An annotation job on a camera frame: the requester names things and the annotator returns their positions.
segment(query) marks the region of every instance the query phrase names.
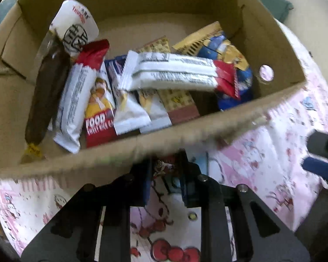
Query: red wrapper end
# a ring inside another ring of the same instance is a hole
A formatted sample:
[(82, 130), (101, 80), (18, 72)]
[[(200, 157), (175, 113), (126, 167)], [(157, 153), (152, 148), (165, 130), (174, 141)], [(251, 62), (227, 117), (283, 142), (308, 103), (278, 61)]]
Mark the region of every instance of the red wrapper end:
[(108, 49), (109, 42), (107, 39), (88, 43), (82, 47), (82, 51), (75, 63), (99, 70)]
[(214, 60), (214, 65), (216, 66), (215, 72), (218, 75), (215, 78), (218, 83), (216, 90), (240, 100), (237, 72), (233, 64), (227, 64), (221, 60)]

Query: snack wrapper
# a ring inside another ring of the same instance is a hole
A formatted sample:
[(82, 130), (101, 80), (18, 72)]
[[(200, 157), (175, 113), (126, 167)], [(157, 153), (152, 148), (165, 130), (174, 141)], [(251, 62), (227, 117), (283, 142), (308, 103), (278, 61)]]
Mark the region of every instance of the snack wrapper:
[[(88, 107), (91, 90), (95, 86), (95, 83), (97, 83), (96, 87), (99, 83), (102, 83), (96, 77), (106, 74), (105, 68), (102, 68), (102, 64), (108, 49), (109, 42), (107, 39), (84, 45), (83, 51), (79, 54), (71, 69), (68, 81), (63, 90), (56, 119), (57, 130), (53, 140), (72, 153), (77, 153), (80, 150), (79, 137), (85, 118), (85, 111)], [(95, 93), (95, 96), (97, 98), (95, 101), (98, 101), (98, 104), (102, 104), (103, 95), (101, 96)], [(99, 133), (101, 131), (108, 130), (108, 124), (108, 122), (106, 123), (104, 112), (103, 114), (96, 113), (94, 118), (88, 118), (86, 120), (87, 140), (89, 142), (92, 142), (92, 140), (97, 141), (98, 138), (95, 139), (94, 137), (90, 140), (91, 134), (96, 134), (96, 137), (100, 137)]]
[(21, 163), (43, 159), (39, 144), (47, 127), (57, 117), (58, 105), (74, 59), (81, 47), (93, 41), (99, 30), (88, 9), (75, 0), (66, 0), (53, 19), (34, 60), (36, 83), (25, 129), (27, 149)]
[[(137, 52), (162, 52), (170, 53), (169, 42), (167, 38), (161, 37), (151, 43), (144, 45)], [(157, 90), (138, 90), (140, 105), (146, 110), (151, 123), (140, 128), (141, 134), (159, 130), (171, 126), (170, 117), (163, 105)]]
[(96, 73), (95, 86), (85, 111), (86, 147), (94, 147), (116, 139), (113, 126), (115, 102), (104, 62)]
[[(137, 52), (170, 53), (165, 36), (147, 43)], [(141, 133), (179, 124), (199, 117), (194, 100), (186, 90), (139, 90), (140, 104), (148, 112), (151, 124), (140, 128)]]
[(253, 73), (245, 57), (225, 37), (219, 22), (214, 22), (194, 32), (175, 44), (173, 48), (184, 55), (222, 60), (228, 64), (234, 64), (240, 99), (237, 100), (225, 93), (217, 93), (218, 106), (221, 110), (253, 99), (251, 90)]
[(233, 64), (170, 53), (128, 52), (119, 89), (220, 91), (239, 99)]
[(151, 123), (147, 112), (137, 103), (135, 94), (118, 89), (126, 58), (126, 55), (122, 55), (105, 61), (117, 108), (114, 115), (114, 128), (117, 135), (142, 128)]

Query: blue snack package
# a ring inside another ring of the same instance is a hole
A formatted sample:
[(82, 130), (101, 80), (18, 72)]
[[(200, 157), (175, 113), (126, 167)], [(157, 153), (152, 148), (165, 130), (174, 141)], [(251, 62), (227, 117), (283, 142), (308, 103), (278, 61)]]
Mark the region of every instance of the blue snack package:
[(217, 93), (218, 106), (220, 110), (226, 110), (253, 99), (253, 91), (251, 85), (253, 83), (253, 73), (250, 68), (245, 71), (237, 70), (238, 90), (240, 100), (236, 100), (224, 93)]
[(183, 55), (191, 55), (233, 63), (237, 72), (240, 100), (235, 100), (223, 93), (217, 93), (220, 110), (226, 110), (253, 99), (251, 86), (253, 73), (245, 57), (231, 44), (221, 29), (219, 22), (214, 22), (194, 32), (173, 46)]

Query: patterned fabric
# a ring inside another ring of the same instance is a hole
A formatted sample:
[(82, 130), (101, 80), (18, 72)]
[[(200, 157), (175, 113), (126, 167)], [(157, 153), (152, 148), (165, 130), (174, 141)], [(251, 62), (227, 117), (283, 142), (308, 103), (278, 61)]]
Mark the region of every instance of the patterned fabric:
[[(299, 58), (307, 85), (269, 111), (269, 124), (249, 131), (228, 147), (189, 152), (189, 159), (222, 184), (247, 184), (293, 231), (301, 224), (322, 187), (322, 180), (301, 168), (306, 137), (317, 129), (328, 133), (328, 85), (294, 34), (280, 24)], [(171, 164), (159, 165), (163, 175)], [(157, 177), (148, 205), (131, 210), (133, 261), (195, 262), (200, 255), (200, 210), (184, 208), (180, 195)], [(0, 180), (0, 222), (18, 254), (64, 206), (88, 178), (43, 178), (15, 183)], [(234, 240), (231, 235), (231, 248)]]

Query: bolt head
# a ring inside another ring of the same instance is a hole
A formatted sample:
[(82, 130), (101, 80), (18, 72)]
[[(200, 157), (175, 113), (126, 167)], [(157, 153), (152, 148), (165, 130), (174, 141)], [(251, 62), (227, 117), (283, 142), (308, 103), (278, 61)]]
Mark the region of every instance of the bolt head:
[(208, 181), (208, 177), (205, 174), (200, 174), (198, 175), (198, 180), (201, 182), (206, 182)]
[(92, 190), (95, 189), (95, 185), (88, 183), (84, 185), (83, 189), (85, 192), (91, 192)]
[(124, 180), (127, 181), (127, 182), (131, 182), (133, 181), (135, 178), (134, 176), (131, 174), (131, 173), (128, 173), (128, 174), (125, 174), (124, 175)]
[(239, 184), (237, 189), (239, 192), (246, 193), (249, 190), (249, 187), (245, 184)]

